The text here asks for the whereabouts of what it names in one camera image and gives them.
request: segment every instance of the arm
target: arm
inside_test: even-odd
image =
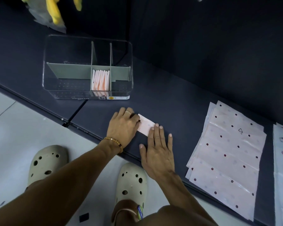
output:
[[[135,136],[139,116],[121,108],[109,123],[107,136],[123,147]],[[95,180],[121,148],[102,140],[93,150],[68,163],[56,173],[0,209],[0,225],[65,225],[82,204]]]
[[[154,179],[170,205],[180,207],[190,214],[198,214],[213,224],[215,221],[189,193],[181,178],[175,173],[173,157],[173,137],[164,137],[164,129],[158,124],[151,128],[148,135],[148,150],[140,144],[141,164],[150,178]]]

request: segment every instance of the clear plastic storage box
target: clear plastic storage box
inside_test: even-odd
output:
[[[110,71],[109,91],[92,91],[93,70]],[[42,86],[56,99],[129,99],[132,44],[127,41],[49,35]]]

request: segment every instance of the white tile floor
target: white tile floor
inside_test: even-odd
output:
[[[0,93],[0,205],[23,193],[33,156],[38,150],[52,144],[67,147],[70,160],[96,146]],[[67,225],[110,225],[117,175],[124,163],[126,160],[118,156],[109,162]],[[247,225],[202,200],[198,201],[219,225]],[[154,213],[167,204],[157,183],[148,178],[144,215]],[[85,213],[89,213],[89,220],[79,223],[79,216]]]

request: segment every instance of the beaded bracelet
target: beaded bracelet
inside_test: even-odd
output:
[[[112,140],[113,142],[117,143],[118,146],[121,148],[120,153],[123,152],[123,147],[122,147],[121,143],[120,143],[118,140],[116,140],[116,139],[114,139],[114,138],[111,138],[111,137],[105,137],[104,139],[105,139],[105,140]]]

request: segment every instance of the dark gray wall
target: dark gray wall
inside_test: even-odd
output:
[[[132,0],[130,40],[138,58],[283,124],[283,0]]]

